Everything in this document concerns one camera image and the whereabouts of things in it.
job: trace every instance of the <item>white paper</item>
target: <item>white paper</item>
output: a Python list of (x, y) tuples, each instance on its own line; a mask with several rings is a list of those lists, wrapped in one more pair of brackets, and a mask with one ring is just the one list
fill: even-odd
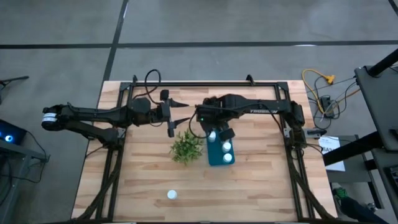
[[(322, 136), (319, 139), (319, 145), (323, 148), (322, 154), (326, 154), (340, 147), (338, 137)], [(326, 166), (326, 170), (333, 171), (345, 171), (344, 162), (336, 162), (334, 164)]]

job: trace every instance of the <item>blue light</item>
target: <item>blue light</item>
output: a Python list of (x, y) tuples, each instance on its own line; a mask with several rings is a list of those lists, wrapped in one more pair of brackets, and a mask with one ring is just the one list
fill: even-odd
[(14, 140), (13, 136), (6, 136), (5, 137), (6, 142), (12, 142), (12, 140)]

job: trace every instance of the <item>gray floor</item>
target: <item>gray floor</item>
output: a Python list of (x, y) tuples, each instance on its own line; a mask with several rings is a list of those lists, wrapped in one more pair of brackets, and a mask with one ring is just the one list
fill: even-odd
[[(121, 3), (1, 1), (0, 44), (111, 43)], [(130, 0), (120, 43), (394, 40), (397, 22), (387, 0)], [(338, 82), (353, 77), (356, 67), (374, 64), (397, 47), (119, 49), (110, 80), (130, 80), (133, 74), (143, 79), (152, 68), (159, 69), (164, 80), (242, 80), (248, 73), (258, 80), (299, 80), (304, 68), (315, 68), (336, 75)], [(51, 154), (42, 181), (24, 183), (15, 223), (70, 217), (88, 141), (68, 131), (43, 130), (41, 111), (68, 101), (96, 106), (108, 54), (109, 49), (0, 50), (0, 78), (30, 76), (4, 90), (1, 119), (32, 131)], [(307, 77), (313, 83), (317, 76), (309, 73)], [(336, 97), (349, 84), (324, 88), (320, 94)], [(349, 98), (347, 110), (332, 123), (329, 133), (364, 136), (374, 130), (359, 93)], [(29, 147), (37, 149), (34, 144)], [(370, 202), (366, 186), (344, 187), (360, 202)], [(381, 193), (386, 209), (377, 214), (397, 223), (385, 192)]]

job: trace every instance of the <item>black metal frame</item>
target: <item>black metal frame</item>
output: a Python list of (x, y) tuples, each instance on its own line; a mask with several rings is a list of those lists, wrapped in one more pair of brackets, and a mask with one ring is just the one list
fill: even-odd
[[(157, 86), (158, 83), (147, 83), (147, 86)], [(135, 85), (131, 85), (129, 82), (122, 82), (119, 87), (119, 95), (118, 95), (118, 100), (117, 100), (117, 107), (121, 107), (121, 103), (123, 101), (123, 95), (124, 91), (127, 90), (129, 86), (132, 86), (131, 92), (134, 91), (134, 87), (144, 87), (144, 83), (142, 82), (137, 82)], [(243, 81), (243, 82), (162, 82), (160, 87), (181, 87), (181, 86), (230, 86), (230, 87), (239, 87), (239, 86), (253, 86), (253, 87), (271, 87), (274, 88), (275, 90), (275, 97), (276, 100), (281, 100), (281, 94), (280, 92), (282, 91), (285, 99), (290, 101), (290, 95), (289, 95), (289, 87), (287, 85), (287, 82), (254, 82), (252, 79), (248, 81)], [(280, 123), (282, 128), (286, 128), (286, 123), (283, 119), (283, 117), (280, 116)], [(123, 137), (122, 141), (122, 147), (119, 149), (108, 149), (108, 153), (106, 156), (106, 162), (104, 166), (104, 173), (103, 173), (103, 179), (101, 183), (101, 190), (98, 193), (98, 195), (95, 197), (93, 203), (87, 208), (87, 210), (90, 210), (86, 215), (80, 216), (77, 219), (70, 220), (70, 222), (73, 223), (104, 223), (104, 222), (113, 222), (113, 215), (114, 215), (114, 207), (116, 203), (116, 196), (118, 192), (118, 182), (119, 182), (119, 175), (120, 175), (120, 170), (121, 170), (121, 161), (123, 158), (123, 151), (124, 151), (124, 140), (125, 136)], [(114, 165), (114, 169), (111, 174), (109, 174), (111, 170), (111, 163), (113, 160), (113, 152), (117, 151), (118, 155), (116, 158), (116, 163)], [(294, 204), (295, 204), (295, 209), (296, 209), (296, 214), (297, 214), (297, 220), (300, 221), (303, 219), (303, 211), (300, 203), (300, 195), (299, 195), (299, 190), (297, 187), (297, 182), (292, 178), (292, 173), (291, 170), (295, 169), (294, 163), (293, 163), (293, 158), (291, 156), (291, 151), (292, 147), (290, 144), (285, 144), (285, 151), (287, 154), (287, 165), (289, 166), (289, 175), (290, 175), (290, 181), (292, 185), (292, 192), (293, 192), (293, 198), (294, 198)], [(305, 182), (305, 185), (308, 186), (308, 180), (307, 180), (307, 174), (305, 171), (305, 166), (304, 166), (304, 160), (303, 157), (298, 157), (298, 168), (300, 175)], [(111, 189), (111, 196), (109, 199), (109, 209), (108, 209), (108, 214), (106, 217), (103, 217), (103, 205), (104, 205), (104, 198), (106, 195), (106, 192), (109, 190), (110, 186), (112, 185)], [(315, 214), (313, 211), (313, 206), (310, 203), (309, 199), (306, 198), (306, 203), (307, 203), (307, 209), (308, 209), (308, 216), (310, 219), (315, 218)], [(96, 215), (95, 219), (90, 219), (92, 216), (94, 210), (96, 210)]]

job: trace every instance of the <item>teal box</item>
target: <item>teal box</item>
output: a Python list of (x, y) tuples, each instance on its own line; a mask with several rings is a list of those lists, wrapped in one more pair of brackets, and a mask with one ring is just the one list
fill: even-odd
[(220, 137), (219, 137), (219, 132), (214, 131), (216, 133), (216, 139), (214, 142), (209, 142), (209, 140), (206, 138), (207, 141), (207, 155), (209, 158), (209, 164), (211, 166), (225, 166), (225, 165), (231, 165), (234, 164), (235, 162), (235, 155), (234, 155), (234, 147), (232, 144), (232, 139), (229, 140), (229, 143), (231, 143), (231, 149), (229, 150), (228, 153), (232, 155), (232, 160), (229, 163), (225, 163), (223, 160), (223, 156), (225, 153), (223, 152), (223, 144), (221, 143)]

